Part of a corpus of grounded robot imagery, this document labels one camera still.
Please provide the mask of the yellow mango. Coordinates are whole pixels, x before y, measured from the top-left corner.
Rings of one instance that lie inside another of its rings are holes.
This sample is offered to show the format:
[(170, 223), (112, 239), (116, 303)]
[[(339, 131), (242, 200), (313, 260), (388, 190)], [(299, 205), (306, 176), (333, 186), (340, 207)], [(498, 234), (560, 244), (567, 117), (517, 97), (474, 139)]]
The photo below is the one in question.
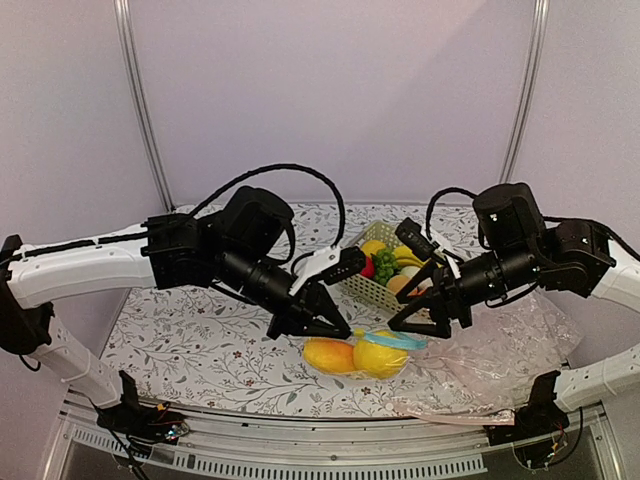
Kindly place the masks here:
[(350, 374), (356, 371), (354, 347), (343, 341), (311, 338), (303, 348), (304, 360), (316, 370), (327, 374)]

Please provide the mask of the clear zip top bag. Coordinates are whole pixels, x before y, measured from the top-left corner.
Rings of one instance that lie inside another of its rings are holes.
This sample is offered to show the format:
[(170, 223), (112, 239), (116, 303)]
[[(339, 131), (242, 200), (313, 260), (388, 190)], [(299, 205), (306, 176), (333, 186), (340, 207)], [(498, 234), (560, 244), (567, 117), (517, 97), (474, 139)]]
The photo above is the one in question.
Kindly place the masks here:
[(402, 332), (356, 329), (349, 340), (311, 338), (304, 343), (302, 356), (327, 375), (387, 380), (407, 367), (412, 353), (426, 347), (426, 340)]

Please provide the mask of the yellow lemon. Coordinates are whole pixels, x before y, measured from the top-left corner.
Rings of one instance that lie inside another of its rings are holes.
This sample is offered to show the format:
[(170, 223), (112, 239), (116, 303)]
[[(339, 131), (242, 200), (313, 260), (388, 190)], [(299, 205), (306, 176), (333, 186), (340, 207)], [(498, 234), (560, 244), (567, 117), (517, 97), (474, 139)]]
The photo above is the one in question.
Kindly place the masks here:
[(356, 370), (375, 379), (389, 379), (408, 363), (408, 337), (389, 330), (356, 329), (353, 360)]

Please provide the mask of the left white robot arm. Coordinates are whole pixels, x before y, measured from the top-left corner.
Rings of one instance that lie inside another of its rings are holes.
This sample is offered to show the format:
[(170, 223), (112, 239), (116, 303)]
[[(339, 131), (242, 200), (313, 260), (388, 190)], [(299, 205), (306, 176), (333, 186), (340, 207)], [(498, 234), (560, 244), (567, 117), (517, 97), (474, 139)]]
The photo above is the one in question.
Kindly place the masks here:
[(28, 366), (44, 365), (82, 393), (99, 426), (147, 444), (174, 444), (188, 432), (167, 404), (143, 406), (135, 380), (81, 344), (55, 316), (56, 300), (120, 288), (181, 286), (234, 293), (272, 316), (267, 335), (346, 339), (351, 330), (328, 286), (357, 273), (363, 255), (332, 245), (296, 274), (271, 249), (293, 235), (294, 214), (280, 197), (239, 188), (219, 211), (172, 213), (104, 237), (1, 249), (1, 347)]

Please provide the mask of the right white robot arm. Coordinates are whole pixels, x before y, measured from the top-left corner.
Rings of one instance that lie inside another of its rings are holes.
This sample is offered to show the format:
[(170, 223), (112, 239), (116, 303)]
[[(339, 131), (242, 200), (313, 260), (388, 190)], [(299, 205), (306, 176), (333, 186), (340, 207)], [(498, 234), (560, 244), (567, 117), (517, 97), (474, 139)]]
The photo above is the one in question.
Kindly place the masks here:
[[(388, 322), (396, 332), (448, 339), (451, 321), (467, 328), (471, 308), (513, 302), (536, 288), (568, 291), (639, 308), (639, 255), (595, 220), (541, 214), (525, 183), (492, 186), (471, 197), (485, 253), (461, 260), (433, 240), (428, 224), (405, 219), (398, 239), (426, 266), (396, 295), (402, 309)], [(550, 434), (569, 425), (581, 407), (639, 383), (639, 349), (629, 348), (585, 367), (538, 376), (512, 426), (487, 427), (490, 445)]]

